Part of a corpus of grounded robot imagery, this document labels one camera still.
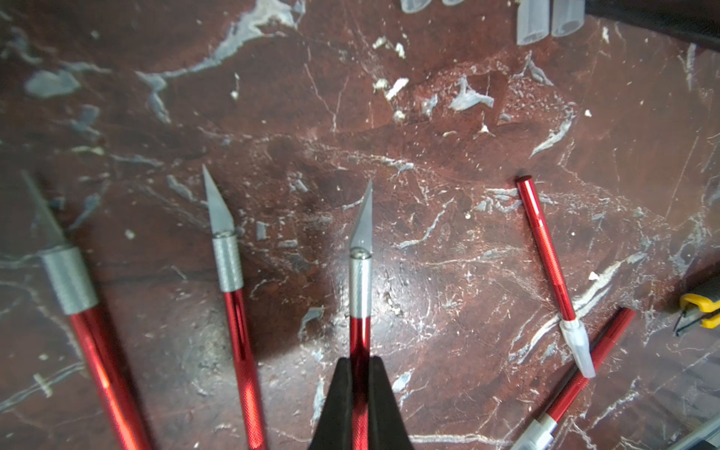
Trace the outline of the translucent knife cap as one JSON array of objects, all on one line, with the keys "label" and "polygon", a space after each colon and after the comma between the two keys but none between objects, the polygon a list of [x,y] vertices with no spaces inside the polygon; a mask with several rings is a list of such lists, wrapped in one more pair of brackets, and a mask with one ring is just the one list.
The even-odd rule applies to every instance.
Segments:
[{"label": "translucent knife cap", "polygon": [[401,10],[406,14],[423,11],[430,3],[431,0],[400,0]]},{"label": "translucent knife cap", "polygon": [[551,2],[520,0],[517,4],[517,45],[531,45],[545,39],[551,24]]},{"label": "translucent knife cap", "polygon": [[551,35],[569,36],[583,27],[585,0],[554,0],[552,2]]}]

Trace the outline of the red carving knife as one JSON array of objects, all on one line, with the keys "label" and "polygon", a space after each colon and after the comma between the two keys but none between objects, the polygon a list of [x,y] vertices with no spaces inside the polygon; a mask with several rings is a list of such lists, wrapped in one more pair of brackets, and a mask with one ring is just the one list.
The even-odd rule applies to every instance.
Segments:
[{"label": "red carving knife", "polygon": [[549,277],[549,285],[560,311],[560,330],[577,368],[583,377],[592,379],[596,369],[591,356],[589,336],[584,324],[578,319],[568,294],[564,273],[551,238],[551,231],[545,218],[539,195],[530,175],[516,179],[517,190],[523,203],[534,242],[537,245],[543,266]]},{"label": "red carving knife", "polygon": [[352,449],[368,449],[368,384],[371,356],[372,181],[369,181],[350,237],[350,360],[352,364]]},{"label": "red carving knife", "polygon": [[213,251],[219,288],[224,295],[232,359],[242,409],[247,445],[250,449],[266,449],[263,405],[257,367],[251,349],[251,338],[245,313],[244,278],[233,216],[219,192],[208,168],[202,169],[207,208],[212,231]]},{"label": "red carving knife", "polygon": [[150,449],[151,439],[132,392],[131,377],[124,371],[123,354],[101,309],[86,261],[80,249],[67,239],[33,177],[22,172],[22,179],[49,242],[40,258],[79,341],[118,444],[123,449]]}]

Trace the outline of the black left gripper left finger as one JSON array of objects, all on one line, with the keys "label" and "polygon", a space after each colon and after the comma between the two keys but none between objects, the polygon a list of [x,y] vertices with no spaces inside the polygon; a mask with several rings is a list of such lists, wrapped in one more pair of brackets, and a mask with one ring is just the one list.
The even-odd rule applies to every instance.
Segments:
[{"label": "black left gripper left finger", "polygon": [[309,450],[353,448],[353,375],[348,358],[339,358]]}]

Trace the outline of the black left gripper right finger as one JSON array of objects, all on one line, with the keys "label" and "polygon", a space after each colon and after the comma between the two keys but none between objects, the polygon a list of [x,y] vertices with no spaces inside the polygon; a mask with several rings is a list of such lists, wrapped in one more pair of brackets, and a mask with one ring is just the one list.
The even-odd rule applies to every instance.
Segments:
[{"label": "black left gripper right finger", "polygon": [[371,356],[369,360],[367,410],[370,450],[414,450],[389,382],[386,366],[379,356]]}]

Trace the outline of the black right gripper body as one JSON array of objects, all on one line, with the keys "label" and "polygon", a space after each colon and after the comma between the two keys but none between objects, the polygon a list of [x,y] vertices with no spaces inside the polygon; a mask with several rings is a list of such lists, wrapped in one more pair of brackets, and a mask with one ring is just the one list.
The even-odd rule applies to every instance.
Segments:
[{"label": "black right gripper body", "polygon": [[586,12],[719,50],[716,0],[588,0]]}]

